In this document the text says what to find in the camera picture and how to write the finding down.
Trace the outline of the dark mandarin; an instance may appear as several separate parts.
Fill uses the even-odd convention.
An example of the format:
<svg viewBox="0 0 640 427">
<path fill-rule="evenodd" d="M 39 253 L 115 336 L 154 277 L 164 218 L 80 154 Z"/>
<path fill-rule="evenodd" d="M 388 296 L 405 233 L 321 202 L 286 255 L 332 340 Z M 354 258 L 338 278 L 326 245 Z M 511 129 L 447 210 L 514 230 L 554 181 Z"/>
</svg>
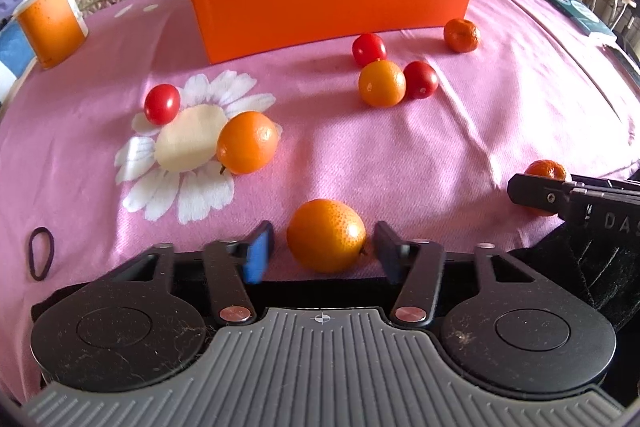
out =
<svg viewBox="0 0 640 427">
<path fill-rule="evenodd" d="M 480 45 L 480 30 L 470 20 L 454 18 L 444 26 L 444 40 L 451 51 L 469 53 Z"/>
<path fill-rule="evenodd" d="M 567 180 L 567 172 L 565 168 L 558 162 L 550 159 L 538 159 L 532 162 L 525 170 L 527 176 L 538 176 L 538 178 L 546 178 L 555 181 L 565 182 Z M 549 187 L 531 185 L 524 198 L 527 202 L 531 202 L 531 206 L 527 209 L 536 216 L 552 217 L 555 215 L 555 199 L 558 194 L 553 192 Z"/>
</svg>

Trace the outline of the large orange fruit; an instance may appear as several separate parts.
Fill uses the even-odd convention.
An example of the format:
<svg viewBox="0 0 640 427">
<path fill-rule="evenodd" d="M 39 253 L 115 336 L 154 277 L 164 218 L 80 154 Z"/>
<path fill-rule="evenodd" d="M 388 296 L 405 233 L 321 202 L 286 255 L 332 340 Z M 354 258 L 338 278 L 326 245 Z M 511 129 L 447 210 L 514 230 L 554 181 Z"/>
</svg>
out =
<svg viewBox="0 0 640 427">
<path fill-rule="evenodd" d="M 337 274 L 358 262 L 367 231 L 358 213 L 333 199 L 301 205 L 286 229 L 286 243 L 295 261 L 321 274 Z"/>
</svg>

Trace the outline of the orange plastic cup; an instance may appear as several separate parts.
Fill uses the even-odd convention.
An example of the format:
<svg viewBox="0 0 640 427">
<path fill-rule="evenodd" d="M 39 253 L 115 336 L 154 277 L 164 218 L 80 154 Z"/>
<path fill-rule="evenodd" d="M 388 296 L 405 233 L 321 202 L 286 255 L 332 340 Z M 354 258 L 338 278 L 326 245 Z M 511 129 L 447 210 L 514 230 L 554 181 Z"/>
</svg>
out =
<svg viewBox="0 0 640 427">
<path fill-rule="evenodd" d="M 13 17 L 44 69 L 63 63 L 89 35 L 76 0 L 23 0 Z"/>
</svg>

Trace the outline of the pink floral tablecloth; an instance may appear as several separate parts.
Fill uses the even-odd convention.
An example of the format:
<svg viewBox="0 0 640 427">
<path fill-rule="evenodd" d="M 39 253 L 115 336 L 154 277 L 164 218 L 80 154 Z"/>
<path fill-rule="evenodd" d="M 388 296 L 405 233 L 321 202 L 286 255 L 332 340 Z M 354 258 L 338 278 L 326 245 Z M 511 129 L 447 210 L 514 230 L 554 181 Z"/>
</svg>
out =
<svg viewBox="0 0 640 427">
<path fill-rule="evenodd" d="M 367 225 L 464 251 L 535 244 L 555 227 L 513 206 L 506 182 L 548 158 L 627 178 L 639 166 L 639 103 L 599 47 L 544 0 L 471 0 L 480 47 L 450 52 L 437 28 L 388 32 L 398 65 L 430 62 L 425 100 L 360 100 L 349 39 L 212 64 L 190 0 L 126 0 L 89 16 L 86 43 L 33 70 L 1 121 L 1 388 L 39 388 L 30 312 L 158 242 L 194 251 L 303 202 L 332 198 Z M 170 172 L 142 103 L 176 86 L 211 121 L 261 110 L 282 129 L 249 176 L 215 161 Z"/>
</svg>

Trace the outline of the blue sheet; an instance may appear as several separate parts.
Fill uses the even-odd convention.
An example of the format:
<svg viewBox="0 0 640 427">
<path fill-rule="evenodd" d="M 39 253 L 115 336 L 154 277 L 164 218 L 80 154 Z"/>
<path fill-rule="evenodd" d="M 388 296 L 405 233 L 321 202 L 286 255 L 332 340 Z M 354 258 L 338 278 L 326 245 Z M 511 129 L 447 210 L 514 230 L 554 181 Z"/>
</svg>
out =
<svg viewBox="0 0 640 427">
<path fill-rule="evenodd" d="M 23 29 L 16 20 L 10 20 L 0 35 L 0 96 L 6 101 L 14 83 L 29 70 L 36 56 Z"/>
</svg>

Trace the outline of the red tomato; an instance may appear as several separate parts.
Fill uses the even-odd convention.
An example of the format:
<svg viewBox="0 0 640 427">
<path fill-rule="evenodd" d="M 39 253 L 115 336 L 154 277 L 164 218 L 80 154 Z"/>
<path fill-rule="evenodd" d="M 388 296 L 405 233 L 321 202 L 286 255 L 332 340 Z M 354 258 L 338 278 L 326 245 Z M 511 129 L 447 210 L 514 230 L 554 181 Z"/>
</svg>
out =
<svg viewBox="0 0 640 427">
<path fill-rule="evenodd" d="M 145 97 L 144 115 L 151 124 L 163 126 L 177 116 L 180 105 L 180 93 L 176 87 L 168 83 L 158 84 Z"/>
<path fill-rule="evenodd" d="M 352 56 L 359 68 L 386 60 L 386 44 L 377 34 L 362 34 L 352 43 Z"/>
<path fill-rule="evenodd" d="M 424 61 L 409 63 L 404 69 L 406 97 L 411 100 L 429 98 L 439 87 L 439 78 L 435 69 Z"/>
</svg>

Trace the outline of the teal book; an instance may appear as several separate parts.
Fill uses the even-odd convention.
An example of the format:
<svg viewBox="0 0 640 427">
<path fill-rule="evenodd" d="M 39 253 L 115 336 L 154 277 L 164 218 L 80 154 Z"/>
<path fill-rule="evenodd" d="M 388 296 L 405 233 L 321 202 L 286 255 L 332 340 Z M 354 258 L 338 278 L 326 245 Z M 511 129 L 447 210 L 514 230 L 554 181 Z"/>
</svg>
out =
<svg viewBox="0 0 640 427">
<path fill-rule="evenodd" d="M 616 35 L 580 0 L 547 0 L 564 14 L 584 35 L 597 35 L 604 41 L 615 41 Z"/>
</svg>

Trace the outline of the small orange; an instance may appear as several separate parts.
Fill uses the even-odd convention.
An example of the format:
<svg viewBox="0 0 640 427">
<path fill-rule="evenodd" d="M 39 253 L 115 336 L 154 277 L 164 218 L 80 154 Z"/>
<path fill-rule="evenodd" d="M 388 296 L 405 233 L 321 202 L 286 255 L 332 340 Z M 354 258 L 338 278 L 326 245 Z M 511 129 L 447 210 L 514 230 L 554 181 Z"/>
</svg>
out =
<svg viewBox="0 0 640 427">
<path fill-rule="evenodd" d="M 361 100 L 372 107 L 392 107 L 405 98 L 406 77 L 392 61 L 372 62 L 361 69 L 358 91 Z"/>
</svg>

